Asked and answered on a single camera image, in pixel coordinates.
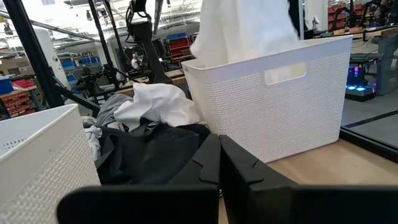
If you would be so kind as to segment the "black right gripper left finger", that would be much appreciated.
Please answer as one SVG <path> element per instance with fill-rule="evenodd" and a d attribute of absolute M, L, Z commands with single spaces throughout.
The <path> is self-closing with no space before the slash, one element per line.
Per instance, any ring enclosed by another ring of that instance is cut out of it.
<path fill-rule="evenodd" d="M 58 203 L 57 222 L 217 223 L 220 157 L 220 139 L 211 134 L 170 182 L 74 190 Z"/>

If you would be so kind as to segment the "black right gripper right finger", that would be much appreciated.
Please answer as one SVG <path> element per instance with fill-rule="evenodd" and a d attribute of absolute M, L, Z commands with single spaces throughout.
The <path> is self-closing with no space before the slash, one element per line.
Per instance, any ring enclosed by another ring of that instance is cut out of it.
<path fill-rule="evenodd" d="M 220 185 L 229 223 L 397 223 L 395 185 L 303 185 L 227 135 Z"/>

